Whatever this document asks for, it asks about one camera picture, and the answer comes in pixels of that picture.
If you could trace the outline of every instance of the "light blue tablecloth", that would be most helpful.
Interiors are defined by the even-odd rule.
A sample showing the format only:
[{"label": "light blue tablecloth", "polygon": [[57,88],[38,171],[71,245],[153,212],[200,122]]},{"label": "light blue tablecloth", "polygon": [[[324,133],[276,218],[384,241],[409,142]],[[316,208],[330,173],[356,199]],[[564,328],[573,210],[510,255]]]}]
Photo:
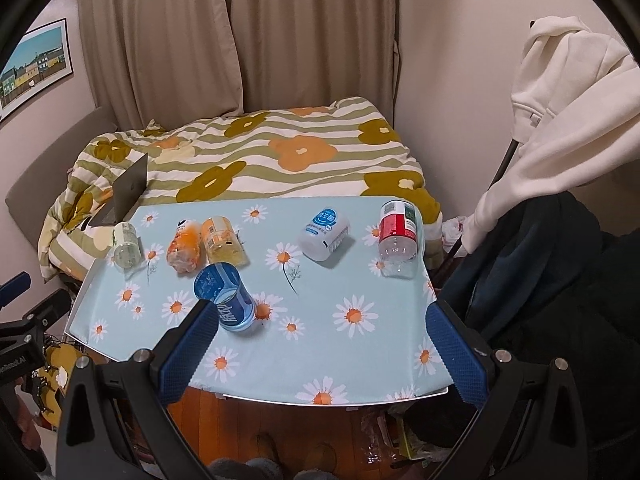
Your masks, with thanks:
[{"label": "light blue tablecloth", "polygon": [[[263,319],[240,333],[221,327],[192,386],[291,404],[380,403],[439,390],[452,381],[424,327],[426,307],[435,298],[422,262],[409,281],[385,278],[376,266],[377,240],[370,232],[386,200],[273,198],[141,207],[131,222],[145,256],[155,251],[155,258],[131,276],[110,262],[96,262],[69,332],[115,360],[153,348],[196,302],[195,273],[179,276],[165,259],[177,223],[222,215],[249,257],[240,274]],[[296,237],[326,206],[350,219],[351,234],[318,264],[301,253]]]}]

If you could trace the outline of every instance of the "bed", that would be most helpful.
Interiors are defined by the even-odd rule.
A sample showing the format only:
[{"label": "bed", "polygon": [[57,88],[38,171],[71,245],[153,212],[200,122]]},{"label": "bed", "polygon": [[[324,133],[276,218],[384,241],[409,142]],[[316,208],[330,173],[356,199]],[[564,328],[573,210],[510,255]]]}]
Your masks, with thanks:
[{"label": "bed", "polygon": [[111,196],[114,179],[143,153],[149,164],[141,205],[392,195],[414,202],[425,224],[440,213],[418,162],[361,97],[197,120],[170,132],[152,121],[145,130],[100,134],[82,150],[44,219],[38,259],[46,280],[59,270],[83,280],[94,260],[108,254],[112,229],[86,221]]}]

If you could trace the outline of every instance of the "laptop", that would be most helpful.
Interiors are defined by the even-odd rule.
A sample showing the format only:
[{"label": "laptop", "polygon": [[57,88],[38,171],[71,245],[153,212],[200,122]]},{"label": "laptop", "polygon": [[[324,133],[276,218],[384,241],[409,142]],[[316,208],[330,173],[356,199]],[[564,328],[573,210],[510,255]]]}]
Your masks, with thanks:
[{"label": "laptop", "polygon": [[149,156],[145,153],[114,181],[113,196],[89,220],[89,226],[112,227],[124,220],[145,192],[148,159]]}]

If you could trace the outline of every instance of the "curtain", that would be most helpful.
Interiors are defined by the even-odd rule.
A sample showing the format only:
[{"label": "curtain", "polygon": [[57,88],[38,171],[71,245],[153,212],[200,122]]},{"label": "curtain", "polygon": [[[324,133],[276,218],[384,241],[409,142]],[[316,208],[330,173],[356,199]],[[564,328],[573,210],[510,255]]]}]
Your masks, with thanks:
[{"label": "curtain", "polygon": [[94,100],[122,129],[242,114],[225,0],[78,0]]},{"label": "curtain", "polygon": [[226,0],[244,109],[360,95],[392,121],[396,0]]}]

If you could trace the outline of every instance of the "blanket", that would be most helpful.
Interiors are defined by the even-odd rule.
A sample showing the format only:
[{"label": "blanket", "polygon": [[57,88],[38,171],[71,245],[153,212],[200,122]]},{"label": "blanket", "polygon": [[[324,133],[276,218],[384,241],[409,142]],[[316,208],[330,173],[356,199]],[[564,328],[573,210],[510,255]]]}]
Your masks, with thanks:
[{"label": "blanket", "polygon": [[[83,280],[111,247],[113,229],[86,226],[111,197],[113,181],[148,153],[140,205],[275,196],[397,196],[425,224],[440,205],[424,189],[418,162],[376,107],[361,97],[329,107],[265,110],[194,121],[167,132],[96,137],[78,156],[66,189],[49,209],[38,243],[45,280],[58,270]],[[377,235],[377,226],[372,226]]]}]

